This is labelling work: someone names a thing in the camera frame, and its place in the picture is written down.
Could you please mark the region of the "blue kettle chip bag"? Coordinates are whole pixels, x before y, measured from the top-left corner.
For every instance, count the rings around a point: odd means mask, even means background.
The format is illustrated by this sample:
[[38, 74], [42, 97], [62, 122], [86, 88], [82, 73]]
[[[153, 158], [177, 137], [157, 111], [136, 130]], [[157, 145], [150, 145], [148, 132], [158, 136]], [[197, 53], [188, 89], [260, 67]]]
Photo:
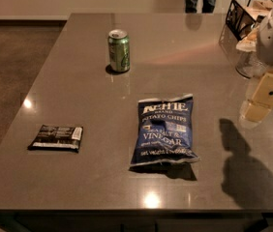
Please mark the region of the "blue kettle chip bag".
[[131, 167], [199, 161], [192, 150], [192, 94], [138, 102], [138, 137]]

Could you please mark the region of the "black snack packet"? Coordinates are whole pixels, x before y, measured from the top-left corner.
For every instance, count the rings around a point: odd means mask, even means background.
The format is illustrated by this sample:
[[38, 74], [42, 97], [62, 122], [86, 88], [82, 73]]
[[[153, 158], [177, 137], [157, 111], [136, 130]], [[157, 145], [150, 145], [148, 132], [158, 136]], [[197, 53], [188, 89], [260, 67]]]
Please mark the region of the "black snack packet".
[[77, 153], [80, 148], [82, 135], [83, 127], [42, 125], [28, 149]]

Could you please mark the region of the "clear glass jar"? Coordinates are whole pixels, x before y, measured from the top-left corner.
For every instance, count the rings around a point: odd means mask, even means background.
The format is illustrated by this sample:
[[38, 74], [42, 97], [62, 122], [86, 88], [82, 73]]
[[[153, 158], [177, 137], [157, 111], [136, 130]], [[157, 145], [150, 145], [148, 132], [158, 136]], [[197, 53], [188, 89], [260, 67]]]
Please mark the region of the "clear glass jar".
[[236, 49], [240, 53], [235, 66], [239, 74], [246, 78], [252, 78], [262, 76], [265, 73], [267, 66], [257, 57], [255, 40], [245, 38], [238, 42]]

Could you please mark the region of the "green soda can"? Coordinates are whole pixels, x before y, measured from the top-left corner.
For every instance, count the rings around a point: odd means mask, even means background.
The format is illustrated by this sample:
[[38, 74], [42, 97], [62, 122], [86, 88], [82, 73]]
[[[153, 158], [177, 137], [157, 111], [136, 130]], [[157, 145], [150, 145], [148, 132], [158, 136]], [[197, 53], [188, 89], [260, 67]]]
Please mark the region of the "green soda can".
[[130, 69], [130, 39], [128, 33], [114, 29], [108, 33], [108, 53], [111, 69], [124, 73]]

